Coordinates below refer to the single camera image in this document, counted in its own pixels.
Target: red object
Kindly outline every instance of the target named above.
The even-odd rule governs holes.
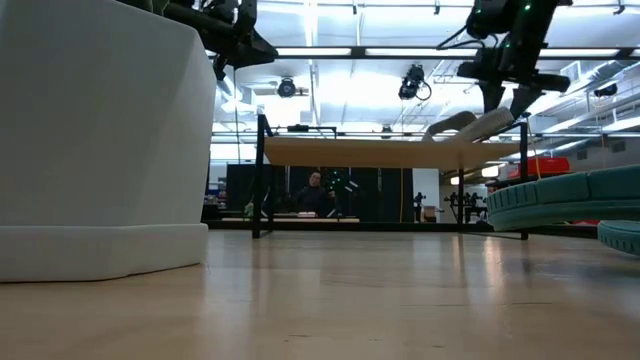
[[[540,166],[540,174],[562,174],[569,172],[569,160],[563,157],[554,158],[538,158]],[[536,158],[529,158],[528,161],[528,175],[537,175],[538,168],[536,165]],[[520,164],[517,164],[513,169],[509,170],[509,179],[520,177]]]
[[[574,225],[598,225],[600,220],[578,220],[571,222]]]

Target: white planter box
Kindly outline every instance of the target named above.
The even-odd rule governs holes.
[[[215,77],[195,30],[112,0],[0,0],[0,54],[0,281],[203,259]]]

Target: white duct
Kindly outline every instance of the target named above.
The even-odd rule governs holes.
[[[607,82],[614,81],[623,76],[624,72],[638,65],[635,60],[611,60],[600,64],[590,71],[583,73],[577,81],[574,81],[564,94],[546,95],[538,99],[527,111],[532,115],[547,111],[563,102],[572,99],[579,93],[596,90]]]
[[[257,113],[256,94],[252,89],[246,86],[236,87],[226,76],[223,81],[218,81],[217,90],[223,100],[220,108],[224,112],[230,113],[237,109],[241,113]]]
[[[471,142],[484,136],[491,135],[496,131],[513,124],[515,119],[505,107],[499,107],[482,115],[478,120],[472,122],[464,129],[458,131],[448,141]]]
[[[470,111],[459,112],[452,117],[431,124],[422,137],[422,141],[434,142],[433,136],[444,132],[445,130],[458,130],[466,128],[473,122],[477,121],[476,116]]]

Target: wooden floor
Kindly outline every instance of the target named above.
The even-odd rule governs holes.
[[[640,358],[640,260],[595,240],[210,236],[206,267],[0,285],[0,359]]]

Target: man sitting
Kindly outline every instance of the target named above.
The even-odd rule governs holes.
[[[306,186],[294,197],[298,212],[314,212],[318,216],[326,216],[331,210],[335,198],[333,191],[326,192],[320,186],[322,175],[314,171],[309,176],[309,186]]]

